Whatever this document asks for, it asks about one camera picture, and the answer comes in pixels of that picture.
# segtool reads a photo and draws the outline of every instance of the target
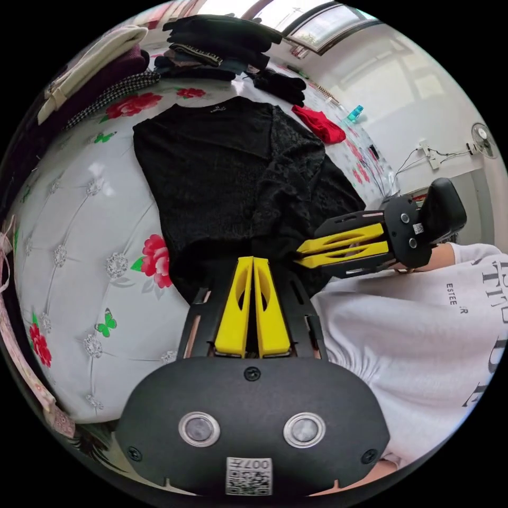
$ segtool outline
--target maroon cloth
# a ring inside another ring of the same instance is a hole
[[[18,133],[15,145],[2,168],[0,189],[3,196],[0,203],[0,214],[3,215],[11,207],[12,201],[23,183],[67,122],[74,115],[93,104],[97,97],[111,85],[134,74],[144,72],[148,63],[146,52],[142,51],[137,44],[130,51],[103,67],[82,88],[69,97],[60,109],[51,113],[41,125],[37,124],[37,114],[45,99],[43,92],[39,94],[30,108],[29,116],[25,117],[24,126]]]

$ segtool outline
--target window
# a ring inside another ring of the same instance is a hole
[[[361,11],[360,9],[357,9],[357,11],[366,19],[366,20],[376,20],[377,18],[374,16],[371,16],[370,14],[367,14],[366,12]]]
[[[273,0],[255,17],[265,26],[283,32],[293,21],[326,0]]]
[[[345,5],[320,12],[297,28],[289,38],[318,51],[341,31],[365,22],[353,9]]]

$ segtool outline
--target red cloth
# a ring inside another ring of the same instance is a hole
[[[293,106],[291,111],[325,143],[340,143],[346,139],[346,133],[328,120],[322,111],[314,111],[306,106]]]

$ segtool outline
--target person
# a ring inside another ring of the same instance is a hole
[[[508,337],[508,255],[433,249],[427,266],[332,279],[312,298],[330,361],[369,385],[390,441],[353,488],[392,473],[451,435],[485,391]],[[340,491],[333,489],[320,494]]]

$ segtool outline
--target qr code label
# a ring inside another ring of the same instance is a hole
[[[228,457],[226,494],[230,496],[271,496],[271,459]]]

